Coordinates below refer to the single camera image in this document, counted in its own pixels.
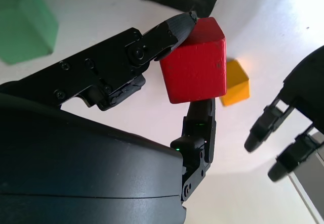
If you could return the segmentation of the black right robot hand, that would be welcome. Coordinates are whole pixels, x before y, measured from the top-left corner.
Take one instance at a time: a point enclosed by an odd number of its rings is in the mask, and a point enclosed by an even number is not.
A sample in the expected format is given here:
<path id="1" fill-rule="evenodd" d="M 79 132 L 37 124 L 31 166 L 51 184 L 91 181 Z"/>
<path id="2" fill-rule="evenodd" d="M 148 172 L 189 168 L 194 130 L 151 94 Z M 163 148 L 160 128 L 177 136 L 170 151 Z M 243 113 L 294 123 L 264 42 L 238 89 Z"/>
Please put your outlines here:
<path id="1" fill-rule="evenodd" d="M 215 147 L 215 100 L 192 102 L 169 147 L 61 110 L 80 98 L 106 111 L 139 91 L 152 60 L 197 24 L 176 15 L 130 28 L 1 85 L 1 223 L 184 223 Z"/>

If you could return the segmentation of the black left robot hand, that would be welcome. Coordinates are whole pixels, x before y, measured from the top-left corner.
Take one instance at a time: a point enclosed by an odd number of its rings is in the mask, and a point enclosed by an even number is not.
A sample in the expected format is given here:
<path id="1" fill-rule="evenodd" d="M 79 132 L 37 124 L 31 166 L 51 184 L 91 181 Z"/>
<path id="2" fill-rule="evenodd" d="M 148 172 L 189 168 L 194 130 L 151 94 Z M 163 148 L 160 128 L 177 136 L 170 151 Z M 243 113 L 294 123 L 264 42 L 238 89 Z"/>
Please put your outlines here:
<path id="1" fill-rule="evenodd" d="M 323 133 L 323 47 L 305 57 L 285 78 L 283 88 L 250 129 L 245 149 L 249 153 L 255 151 L 293 110 L 302 113 L 311 125 L 277 156 L 268 172 L 273 182 L 294 171 L 323 147 L 323 142 L 309 134 L 314 128 Z"/>

